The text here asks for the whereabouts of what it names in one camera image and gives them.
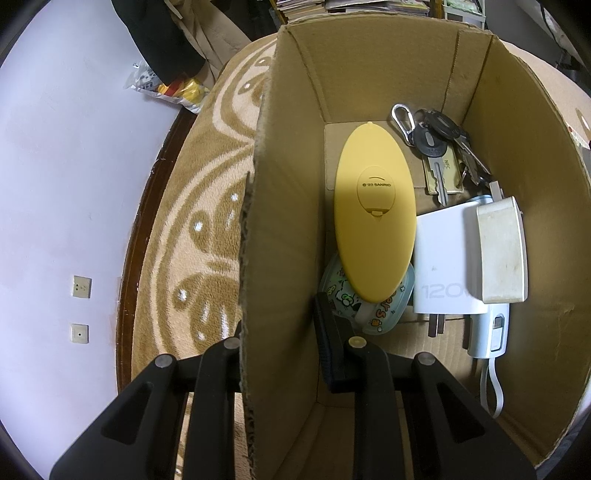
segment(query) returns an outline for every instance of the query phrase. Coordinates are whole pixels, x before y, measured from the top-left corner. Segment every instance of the wooden baseboard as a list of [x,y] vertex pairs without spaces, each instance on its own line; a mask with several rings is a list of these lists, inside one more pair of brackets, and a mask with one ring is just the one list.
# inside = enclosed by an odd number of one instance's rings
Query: wooden baseboard
[[177,161],[178,153],[197,116],[183,108],[168,133],[164,145],[146,183],[129,239],[115,332],[115,365],[117,389],[123,390],[131,382],[131,349],[134,337],[135,306],[138,299],[139,276],[142,271],[148,240],[160,206],[164,189]]

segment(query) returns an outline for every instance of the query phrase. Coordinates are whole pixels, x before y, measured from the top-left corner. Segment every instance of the cardboard box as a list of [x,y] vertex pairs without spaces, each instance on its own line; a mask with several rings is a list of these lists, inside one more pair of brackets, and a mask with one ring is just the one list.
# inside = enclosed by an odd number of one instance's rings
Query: cardboard box
[[[243,218],[242,387],[258,480],[350,478],[352,396],[323,385],[310,300],[335,250],[332,186],[344,132],[385,122],[395,103],[463,124],[524,213],[530,292],[511,308],[498,361],[499,421],[533,464],[564,435],[589,380],[590,182],[536,76],[490,32],[456,22],[391,14],[294,22],[278,35]],[[436,208],[423,192],[418,213]],[[464,326],[447,322],[430,339],[424,322],[410,320],[371,340],[399,355],[430,351],[474,389]]]

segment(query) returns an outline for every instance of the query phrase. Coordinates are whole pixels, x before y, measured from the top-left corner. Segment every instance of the wall outlet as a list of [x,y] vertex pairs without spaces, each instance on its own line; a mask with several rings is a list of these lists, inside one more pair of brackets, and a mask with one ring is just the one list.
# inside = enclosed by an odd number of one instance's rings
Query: wall outlet
[[90,298],[90,284],[92,283],[91,278],[78,277],[74,275],[74,285],[72,287],[72,296],[78,297],[79,299]]
[[74,343],[88,343],[88,325],[70,324],[70,334]]

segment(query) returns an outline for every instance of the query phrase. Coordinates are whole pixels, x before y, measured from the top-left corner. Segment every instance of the beige coat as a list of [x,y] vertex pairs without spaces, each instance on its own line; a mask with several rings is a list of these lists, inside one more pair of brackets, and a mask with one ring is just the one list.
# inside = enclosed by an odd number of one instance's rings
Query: beige coat
[[164,0],[173,21],[207,62],[197,76],[212,88],[221,69],[251,41],[210,0]]

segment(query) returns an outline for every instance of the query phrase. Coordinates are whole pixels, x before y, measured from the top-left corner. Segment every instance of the wall switch plate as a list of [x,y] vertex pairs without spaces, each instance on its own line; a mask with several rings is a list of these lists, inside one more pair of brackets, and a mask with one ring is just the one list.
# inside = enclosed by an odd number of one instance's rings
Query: wall switch plate
[[72,334],[73,343],[88,343],[88,325],[71,323],[70,333]]

